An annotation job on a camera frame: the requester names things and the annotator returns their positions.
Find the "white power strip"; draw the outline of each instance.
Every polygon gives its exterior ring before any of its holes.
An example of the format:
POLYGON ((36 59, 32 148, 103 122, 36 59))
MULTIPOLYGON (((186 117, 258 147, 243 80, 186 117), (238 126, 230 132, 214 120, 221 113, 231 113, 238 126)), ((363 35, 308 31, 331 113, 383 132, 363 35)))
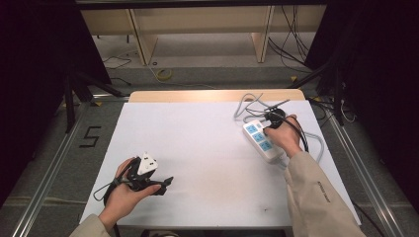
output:
POLYGON ((266 162, 276 164, 280 162, 282 156, 286 156, 286 152, 272 143, 263 132, 263 128, 264 126, 255 119, 243 125, 243 133, 266 162))

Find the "person's left hand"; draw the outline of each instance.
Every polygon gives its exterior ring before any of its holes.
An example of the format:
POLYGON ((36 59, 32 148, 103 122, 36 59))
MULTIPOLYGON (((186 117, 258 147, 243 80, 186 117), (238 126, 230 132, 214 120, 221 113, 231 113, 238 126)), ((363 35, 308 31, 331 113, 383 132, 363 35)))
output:
MULTIPOLYGON (((123 171, 126 165, 134 158, 125 160, 119 167, 116 177, 123 171)), ((104 224, 106 230, 109 232, 118 220, 127 216, 132 212, 135 206, 143 199, 146 198, 161 188, 160 185, 147 187, 145 190, 135 192, 132 191, 128 185, 118 185, 110 194, 107 204, 99 215, 99 219, 104 224)))

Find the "white tabletop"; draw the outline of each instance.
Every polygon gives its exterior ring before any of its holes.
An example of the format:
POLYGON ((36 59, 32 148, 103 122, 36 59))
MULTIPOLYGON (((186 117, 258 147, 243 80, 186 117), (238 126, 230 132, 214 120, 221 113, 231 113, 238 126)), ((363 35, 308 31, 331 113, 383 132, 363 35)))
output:
MULTIPOLYGON (((148 229, 291 226, 284 171, 267 164, 249 143, 242 132, 243 121, 233 118, 237 107, 238 102, 125 104, 81 221, 103 209, 93 192, 113 179, 126 158, 146 151, 159 164, 151 180, 173 176, 173 183, 164 196, 142 200, 119 225, 148 229)), ((323 138, 307 101, 290 101, 281 108, 297 114, 305 131, 323 138)), ((310 154, 316 157, 320 143, 307 140, 310 154)), ((319 164, 360 223, 327 145, 319 164)))

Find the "beige sleeve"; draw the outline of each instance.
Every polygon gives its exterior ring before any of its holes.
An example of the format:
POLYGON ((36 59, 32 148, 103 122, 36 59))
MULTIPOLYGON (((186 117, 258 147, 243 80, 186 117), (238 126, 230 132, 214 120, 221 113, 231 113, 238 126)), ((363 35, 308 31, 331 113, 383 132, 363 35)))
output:
POLYGON ((352 211, 310 154, 297 153, 285 177, 294 236, 365 236, 352 211))
POLYGON ((97 215, 89 215, 70 237, 111 237, 97 215))

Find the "metal rail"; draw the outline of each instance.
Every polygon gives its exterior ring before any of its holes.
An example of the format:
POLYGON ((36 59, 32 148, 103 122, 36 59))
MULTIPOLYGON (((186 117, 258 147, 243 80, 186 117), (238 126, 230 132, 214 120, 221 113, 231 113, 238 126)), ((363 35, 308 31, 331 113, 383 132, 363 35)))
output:
POLYGON ((333 129, 338 135, 340 142, 342 143, 342 146, 345 149, 346 154, 348 155, 349 160, 351 161, 352 166, 358 175, 358 178, 361 181, 361 184, 367 193, 367 196, 369 197, 374 209, 377 212, 377 216, 379 217, 385 232, 390 237, 405 236, 400 225, 397 223, 394 213, 387 204, 384 196, 377 188, 377 185, 370 175, 367 167, 365 166, 363 159, 355 148, 354 143, 352 143, 352 140, 346 132, 345 127, 340 126, 335 118, 331 119, 331 123, 333 129))
POLYGON ((42 203, 49 192, 50 187, 52 186, 53 181, 55 180, 56 175, 58 174, 59 168, 61 167, 62 161, 64 160, 69 147, 77 133, 77 130, 80 126, 80 122, 83 119, 86 111, 89 108, 89 103, 82 103, 78 109, 78 115, 76 123, 72 129, 65 134, 61 144, 56 151, 51 164, 49 165, 45 175, 42 178, 40 186, 35 192, 34 196, 31 199, 31 202, 28 204, 21 218, 19 219, 15 231, 13 232, 13 237, 23 237, 28 236, 29 231, 31 230, 35 219, 37 218, 38 213, 41 210, 42 203))

